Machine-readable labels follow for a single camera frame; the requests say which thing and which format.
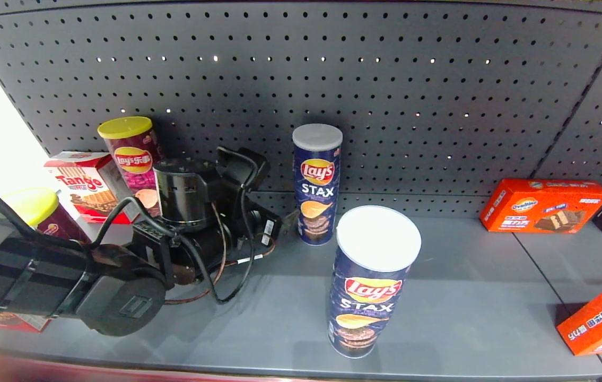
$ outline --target lay's logo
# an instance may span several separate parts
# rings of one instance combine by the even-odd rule
[[[334,164],[324,159],[308,159],[301,163],[301,174],[310,183],[324,186],[334,178]]]
[[[53,235],[54,233],[58,232],[58,230],[60,230],[60,227],[58,227],[56,223],[50,223],[46,230],[44,230],[44,234]]]
[[[531,210],[531,208],[538,203],[539,202],[535,198],[523,198],[517,201],[511,209],[515,212],[525,212]]]
[[[366,279],[363,277],[345,279],[345,292],[359,302],[386,302],[395,296],[400,288],[402,288],[402,280]]]

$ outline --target tango wafer box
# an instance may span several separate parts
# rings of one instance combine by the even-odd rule
[[[89,223],[104,222],[118,201],[131,196],[107,152],[61,152],[44,167]],[[129,204],[113,222],[131,224],[139,213],[136,206]]]
[[[492,232],[576,233],[600,206],[594,181],[503,179],[480,220]]]

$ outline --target ovaltine logo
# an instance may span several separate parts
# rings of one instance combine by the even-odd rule
[[[402,288],[402,280],[366,279],[351,277],[345,279],[345,292],[359,302],[386,302]]]
[[[334,164],[324,159],[308,159],[301,163],[301,174],[310,183],[324,186],[334,177]]]
[[[144,174],[152,169],[152,155],[137,147],[119,147],[115,150],[115,160],[119,166],[134,174]]]
[[[531,210],[531,208],[539,203],[535,198],[524,198],[520,199],[511,208],[515,212],[525,212]]]

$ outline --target black cable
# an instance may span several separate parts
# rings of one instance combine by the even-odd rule
[[[206,280],[209,290],[211,290],[211,295],[214,297],[216,302],[218,302],[219,304],[225,304],[226,302],[229,302],[235,296],[237,296],[237,293],[239,293],[240,290],[242,290],[243,286],[247,282],[249,273],[251,271],[251,266],[254,263],[254,258],[256,256],[256,252],[255,252],[255,248],[254,248],[254,237],[253,237],[254,235],[253,235],[253,231],[251,229],[250,222],[248,220],[247,211],[245,210],[245,194],[244,193],[242,193],[242,200],[241,200],[240,205],[242,206],[242,215],[243,215],[243,219],[245,220],[245,227],[247,227],[247,235],[249,236],[248,239],[249,239],[251,254],[249,256],[249,264],[247,264],[247,269],[245,270],[245,273],[242,276],[242,280],[240,280],[240,283],[239,283],[239,285],[237,285],[237,288],[235,288],[230,293],[230,295],[228,295],[228,297],[226,297],[226,298],[221,299],[216,294],[216,288],[214,287],[214,282],[213,282],[213,280],[211,280],[211,276],[209,275],[209,272],[206,270],[206,266],[204,266],[204,261],[202,261],[202,256],[199,254],[197,247],[195,247],[195,245],[192,244],[192,242],[189,239],[187,239],[187,237],[184,237],[182,235],[177,235],[180,242],[182,244],[184,244],[185,247],[187,247],[187,249],[192,253],[192,255],[195,259],[195,262],[197,263],[197,266],[199,267],[199,270],[202,272],[202,275],[204,276],[204,280]]]
[[[255,179],[255,176],[257,176],[257,174],[259,172],[258,164],[250,157],[247,157],[246,155],[241,154],[239,152],[230,150],[227,147],[219,146],[219,147],[216,147],[216,150],[221,150],[222,152],[226,152],[230,155],[235,155],[235,157],[238,157],[239,159],[244,159],[245,161],[249,162],[249,164],[251,164],[251,166],[253,167],[253,172],[251,174],[249,174],[249,176],[247,177],[247,181],[245,181],[245,183],[242,185],[242,189],[245,189],[245,190],[248,189],[249,186],[251,185],[253,179]]]
[[[39,233],[32,229],[22,218],[0,198],[0,213],[20,232],[24,237],[36,238]]]
[[[135,196],[127,196],[126,198],[121,199],[121,201],[119,201],[119,204],[117,204],[117,206],[115,206],[115,208],[113,208],[112,211],[110,211],[109,215],[107,215],[107,219],[105,219],[105,222],[102,223],[102,225],[100,226],[95,240],[88,245],[89,248],[95,249],[102,243],[102,240],[105,237],[107,230],[110,228],[110,225],[112,225],[112,221],[121,213],[124,207],[129,203],[133,203],[138,207],[138,209],[141,211],[141,215],[146,219],[148,224],[152,225],[152,227],[155,228],[155,230],[158,230],[159,232],[161,232],[164,235],[167,235],[168,237],[176,236],[176,233],[174,231],[168,229],[164,225],[161,225],[154,218],[152,218],[150,212],[146,210],[145,206],[143,206],[143,203],[141,203],[141,201],[139,201],[138,198],[136,198]]]
[[[36,230],[33,230],[22,218],[9,206],[5,201],[0,198],[0,214],[15,227],[15,229],[27,239],[44,242],[45,244],[58,245],[66,247],[68,249],[79,250],[80,245],[77,242],[63,239],[61,237],[54,237],[44,235]]]

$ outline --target potato chip image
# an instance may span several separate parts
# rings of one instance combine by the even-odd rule
[[[153,208],[157,202],[159,201],[159,196],[157,195],[157,191],[155,189],[139,189],[136,193],[136,198],[143,203],[143,206],[146,209]]]
[[[315,219],[319,215],[322,215],[322,212],[327,210],[327,208],[330,208],[330,206],[331,203],[324,205],[316,201],[306,201],[301,203],[301,213],[303,213],[303,216],[306,218]]]
[[[336,316],[336,322],[346,329],[357,329],[373,324],[375,322],[383,321],[382,318],[369,317],[366,315],[357,314],[341,314]]]

